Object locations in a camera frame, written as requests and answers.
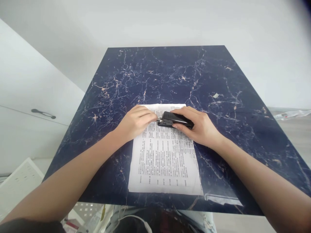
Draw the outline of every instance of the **hand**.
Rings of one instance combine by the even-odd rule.
[[[118,140],[131,141],[141,134],[150,122],[157,119],[157,115],[145,106],[136,105],[124,116],[120,124],[114,130]]]
[[[206,113],[199,112],[189,106],[174,109],[171,112],[181,114],[194,123],[192,130],[182,124],[173,124],[174,128],[186,134],[190,139],[213,150],[221,146],[225,137],[216,129]]]

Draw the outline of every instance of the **sleeve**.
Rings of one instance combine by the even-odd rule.
[[[0,225],[1,233],[28,233],[28,232],[45,232],[45,233],[66,233],[60,222],[36,222],[23,218],[14,219],[12,221]]]

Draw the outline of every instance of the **black stapler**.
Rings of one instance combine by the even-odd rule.
[[[164,126],[164,127],[170,127],[173,128],[173,124],[178,123],[182,124],[189,129],[192,129],[194,126],[194,123],[189,120],[188,118],[185,118],[183,115],[171,113],[171,112],[164,112],[162,115],[162,118],[157,119],[158,126]]]

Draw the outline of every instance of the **floor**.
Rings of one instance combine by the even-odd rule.
[[[272,111],[273,115],[282,112]],[[311,115],[278,121],[301,157],[311,168]],[[214,213],[217,233],[274,233],[265,217]]]

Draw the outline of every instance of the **marble tabletop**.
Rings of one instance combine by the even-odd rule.
[[[225,46],[108,48],[45,179],[115,129],[133,106],[155,103],[207,112],[222,134],[311,196],[310,169]],[[218,154],[196,143],[195,151],[204,196],[129,192],[131,141],[103,164],[79,201],[262,215]]]

